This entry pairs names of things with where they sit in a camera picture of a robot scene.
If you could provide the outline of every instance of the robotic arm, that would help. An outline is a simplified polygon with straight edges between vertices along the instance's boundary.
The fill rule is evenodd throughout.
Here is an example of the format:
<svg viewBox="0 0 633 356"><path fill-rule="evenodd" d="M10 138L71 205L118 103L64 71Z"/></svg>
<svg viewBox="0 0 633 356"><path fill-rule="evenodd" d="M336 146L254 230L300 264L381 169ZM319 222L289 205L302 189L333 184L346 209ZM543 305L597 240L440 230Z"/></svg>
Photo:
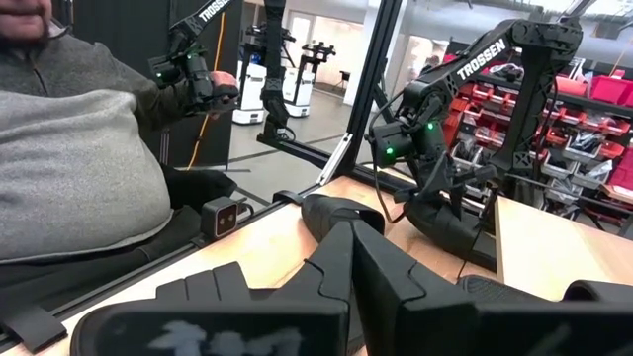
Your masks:
<svg viewBox="0 0 633 356"><path fill-rule="evenodd" d="M208 112L218 105L222 96L214 94L209 70L203 58L205 49L196 43L200 33L232 0L210 0L196 13L174 24L169 29L169 53L151 59L151 72L159 86L174 85L183 79L189 89L188 112ZM282 92L285 68L281 65L281 49L284 33L281 21L286 0L265 0L266 9L266 83L261 99L270 113L264 132L274 137L286 137L286 124L290 115L284 104Z"/></svg>
<svg viewBox="0 0 633 356"><path fill-rule="evenodd" d="M393 122L374 128L377 116L372 120L367 138L375 165L387 167L399 159L407 162L417 188L398 192L395 199L407 202L403 216L407 215L436 244L461 258L495 268L493 241L486 248L484 262L471 259L478 233L461 218L464 186L472 181L502 178L506 173L525 175L532 170L529 151L547 94L556 75L573 59L582 37L576 18L564 18L556 24L503 21L453 61L432 68L411 82L401 93L403 99ZM505 141L490 166L458 173L441 125L449 105L460 86L513 47L522 48L525 74ZM450 193L450 206L441 197L442 191Z"/></svg>
<svg viewBox="0 0 633 356"><path fill-rule="evenodd" d="M206 50L196 40L230 2L211 0L193 15L174 24L169 29L168 54L149 60L151 72L160 87L174 85L183 79L187 81L189 113L208 112L219 99L218 95L214 95L209 69L203 57Z"/></svg>

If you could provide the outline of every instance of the white robot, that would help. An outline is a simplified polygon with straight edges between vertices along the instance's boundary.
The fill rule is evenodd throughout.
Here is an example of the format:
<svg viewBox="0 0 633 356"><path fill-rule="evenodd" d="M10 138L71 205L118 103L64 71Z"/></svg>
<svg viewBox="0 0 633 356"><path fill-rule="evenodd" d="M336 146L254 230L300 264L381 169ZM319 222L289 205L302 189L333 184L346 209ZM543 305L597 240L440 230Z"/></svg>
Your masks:
<svg viewBox="0 0 633 356"><path fill-rule="evenodd" d="M302 55L299 69L286 69L283 86L286 109L294 118L306 118L310 114L310 98L313 94L318 66L327 63L329 55L336 55L334 46L326 47L323 42L314 45L306 44L302 49L311 52L312 56ZM312 65L311 71L306 71L306 64Z"/></svg>
<svg viewBox="0 0 633 356"><path fill-rule="evenodd" d="M239 100L237 109L233 111L233 122L240 125L260 124L264 121L264 104L260 95L266 79L266 68L247 63L242 73L242 66L242 61L237 63Z"/></svg>

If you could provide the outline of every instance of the red storage bin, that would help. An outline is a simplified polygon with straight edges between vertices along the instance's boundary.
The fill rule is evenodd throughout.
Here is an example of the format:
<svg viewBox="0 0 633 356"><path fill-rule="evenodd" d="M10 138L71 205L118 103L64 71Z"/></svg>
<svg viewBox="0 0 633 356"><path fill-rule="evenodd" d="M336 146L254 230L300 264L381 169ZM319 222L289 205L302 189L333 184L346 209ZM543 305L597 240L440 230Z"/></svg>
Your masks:
<svg viewBox="0 0 633 356"><path fill-rule="evenodd" d="M626 148L622 161L611 174L609 185L633 190L633 149Z"/></svg>
<svg viewBox="0 0 633 356"><path fill-rule="evenodd" d="M490 128L477 128L475 131L475 138L477 142L485 145L493 145L497 148L503 146L505 140L505 133L499 133Z"/></svg>
<svg viewBox="0 0 633 356"><path fill-rule="evenodd" d="M590 97L595 100L617 104L632 84L629 80L597 76L591 82Z"/></svg>
<svg viewBox="0 0 633 356"><path fill-rule="evenodd" d="M488 100L488 98L493 95L493 91L493 88L489 88L483 85L474 85L473 97Z"/></svg>
<svg viewBox="0 0 633 356"><path fill-rule="evenodd" d="M624 153L624 146L615 142L605 141L600 146L600 152L598 155L602 157L613 159L619 157Z"/></svg>
<svg viewBox="0 0 633 356"><path fill-rule="evenodd" d="M600 221L604 221L604 222L608 222L608 223L612 223L616 226L620 225L621 220L619 218L615 218L603 213L599 213L599 212L595 212L593 210L591 210L590 208L585 207L584 208L584 212L588 215L593 215L596 218L598 218Z"/></svg>
<svg viewBox="0 0 633 356"><path fill-rule="evenodd" d="M558 91L565 94L584 96L587 91L587 84L565 78L562 76L556 77L556 84L558 85Z"/></svg>
<svg viewBox="0 0 633 356"><path fill-rule="evenodd" d="M550 108L543 109L543 118L547 118L547 114L549 114ZM567 113L567 109L561 108L561 111L556 111L556 109L552 110L552 114L550 115L550 119L559 119L561 116L564 116Z"/></svg>
<svg viewBox="0 0 633 356"><path fill-rule="evenodd" d="M516 98L518 97L518 91L508 89L507 94L508 96L505 99L505 104L508 105L510 108L513 108L514 106L516 106Z"/></svg>
<svg viewBox="0 0 633 356"><path fill-rule="evenodd" d="M473 104L468 104L464 109L464 120L476 122L482 116L482 109Z"/></svg>
<svg viewBox="0 0 633 356"><path fill-rule="evenodd" d="M468 107L468 100L456 98L456 99L453 99L453 101L451 102L450 109L463 112L464 110L466 110L467 107Z"/></svg>
<svg viewBox="0 0 633 356"><path fill-rule="evenodd" d="M442 128L444 130L444 141L446 142L446 145L449 147L453 143L455 136L457 136L457 131L459 130L459 123L460 123L460 120L459 120L460 114L461 114L461 111L451 110L450 114L448 115L448 118L442 125Z"/></svg>
<svg viewBox="0 0 633 356"><path fill-rule="evenodd" d="M605 130L606 121L608 117L600 116L590 118L588 115L581 121L580 127L587 131L601 132Z"/></svg>
<svg viewBox="0 0 633 356"><path fill-rule="evenodd" d="M621 136L626 134L631 129L631 124L625 122L624 120L615 120L615 125L609 125L607 121L602 124L602 129L608 134L613 134L617 136Z"/></svg>
<svg viewBox="0 0 633 356"><path fill-rule="evenodd" d="M565 108L565 112L561 110L558 119L567 124L578 125L587 119L587 114L580 110Z"/></svg>
<svg viewBox="0 0 633 356"><path fill-rule="evenodd" d="M569 138L557 128L550 128L545 136L546 141L556 145L565 145L568 139Z"/></svg>
<svg viewBox="0 0 633 356"><path fill-rule="evenodd" d="M499 87L496 87L495 89L493 89L493 93L491 94L490 100L493 103L505 104L509 98L510 98L510 95L508 93L501 90Z"/></svg>
<svg viewBox="0 0 633 356"><path fill-rule="evenodd" d="M452 61L455 58L457 58L457 55L455 55L455 54L446 54L446 55L444 55L444 60L442 60L442 61L444 63L448 63L449 61Z"/></svg>
<svg viewBox="0 0 633 356"><path fill-rule="evenodd" d="M633 85L629 85L618 100L618 104L633 108Z"/></svg>
<svg viewBox="0 0 633 356"><path fill-rule="evenodd" d="M459 93L463 96L470 96L473 93L473 86L475 86L473 83L464 84L459 88Z"/></svg>

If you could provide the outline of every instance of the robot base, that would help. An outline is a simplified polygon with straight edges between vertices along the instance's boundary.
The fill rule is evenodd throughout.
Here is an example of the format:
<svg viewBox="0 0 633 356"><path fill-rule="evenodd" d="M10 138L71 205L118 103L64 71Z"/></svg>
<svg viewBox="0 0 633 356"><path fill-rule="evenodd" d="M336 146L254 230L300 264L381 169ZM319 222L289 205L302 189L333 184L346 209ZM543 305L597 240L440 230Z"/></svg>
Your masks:
<svg viewBox="0 0 633 356"><path fill-rule="evenodd" d="M239 125L256 125L264 121L263 110L235 110L233 122Z"/></svg>
<svg viewBox="0 0 633 356"><path fill-rule="evenodd" d="M286 104L286 109L288 109L288 114L293 118L307 118L310 114L310 105L306 106L295 106L292 104Z"/></svg>

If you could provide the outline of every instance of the black clamp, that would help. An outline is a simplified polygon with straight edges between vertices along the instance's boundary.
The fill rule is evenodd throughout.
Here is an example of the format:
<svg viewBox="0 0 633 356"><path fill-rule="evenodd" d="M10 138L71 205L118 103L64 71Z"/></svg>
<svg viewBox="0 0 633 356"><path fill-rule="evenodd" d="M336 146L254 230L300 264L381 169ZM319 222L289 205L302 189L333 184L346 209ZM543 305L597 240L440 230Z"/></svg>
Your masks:
<svg viewBox="0 0 633 356"><path fill-rule="evenodd" d="M22 341L37 354L68 335L66 328L50 312L34 305L2 306L0 328Z"/></svg>
<svg viewBox="0 0 633 356"><path fill-rule="evenodd" d="M273 203L292 203L297 206L301 206L304 203L304 197L299 194L287 190L279 191L273 194Z"/></svg>

